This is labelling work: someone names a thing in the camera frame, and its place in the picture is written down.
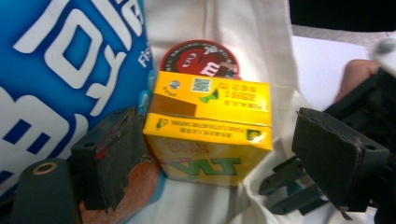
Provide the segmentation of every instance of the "green logo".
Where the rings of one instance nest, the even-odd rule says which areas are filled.
[[[247,129],[247,140],[249,141],[257,141],[262,137],[262,132],[258,130],[249,130]]]
[[[215,89],[212,94],[205,97],[200,97],[199,99],[202,101],[202,103],[207,104],[210,100],[219,99],[219,92],[217,89]]]
[[[168,124],[168,119],[158,119],[156,128],[157,130],[160,130],[163,126]]]

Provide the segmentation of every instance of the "juice box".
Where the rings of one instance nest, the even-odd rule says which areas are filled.
[[[161,71],[144,134],[172,179],[235,187],[272,150],[270,86]]]

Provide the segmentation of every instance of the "white fabric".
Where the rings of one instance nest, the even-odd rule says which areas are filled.
[[[240,64],[245,80],[270,82],[274,125],[274,151],[248,176],[237,189],[227,189],[203,184],[167,180],[161,199],[144,208],[129,223],[196,223],[196,224],[254,224],[254,223],[328,223],[334,212],[324,206],[314,215],[302,217],[299,212],[275,216],[263,206],[269,199],[258,195],[262,180],[272,173],[272,168],[292,155],[290,142],[294,131],[296,111],[309,106],[300,94],[299,82],[309,78],[320,79],[315,74],[328,66],[330,52],[315,51],[307,47],[315,41],[294,38],[291,41],[288,1],[286,0],[168,0],[146,1],[148,39],[154,59],[159,64],[162,56],[174,45],[192,39],[208,39],[229,48]],[[315,42],[320,49],[321,42]],[[366,57],[364,51],[348,54],[336,60],[337,73],[332,80],[333,90],[325,104],[335,95],[340,80],[340,70],[349,59]],[[319,66],[310,62],[314,60]],[[297,76],[298,71],[309,72],[310,77]],[[315,102],[315,91],[304,85],[304,92]]]

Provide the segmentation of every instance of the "black plastic part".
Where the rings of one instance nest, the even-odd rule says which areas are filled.
[[[86,178],[88,210],[116,210],[129,184],[130,171],[147,153],[144,117],[135,108],[108,115],[72,146],[72,164]]]
[[[396,163],[390,163],[374,176],[373,201],[377,204],[375,223],[396,223]]]
[[[386,164],[389,151],[332,116],[301,108],[292,151],[309,176],[341,211],[364,212],[370,178]]]
[[[81,223],[66,160],[40,161],[21,173],[11,223]]]
[[[382,69],[324,112],[396,151],[396,79]]]
[[[320,196],[322,196],[322,192],[320,191],[318,186],[313,185],[295,194],[290,195],[287,199],[273,206],[268,207],[268,210],[270,210],[270,212],[272,212],[273,214],[286,215],[287,213],[296,209],[302,209],[302,214],[305,214],[312,209],[315,209],[318,206],[326,203],[326,201],[322,201],[320,199]]]
[[[0,200],[0,224],[8,224],[11,219],[12,205],[15,196],[8,196]]]
[[[260,185],[260,195],[270,195],[291,181],[305,175],[303,164],[297,157],[293,157],[274,168],[274,174],[268,176]]]

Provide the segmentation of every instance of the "blue package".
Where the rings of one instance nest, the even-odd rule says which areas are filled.
[[[4,0],[0,21],[1,200],[112,111],[145,114],[156,72],[143,1]]]

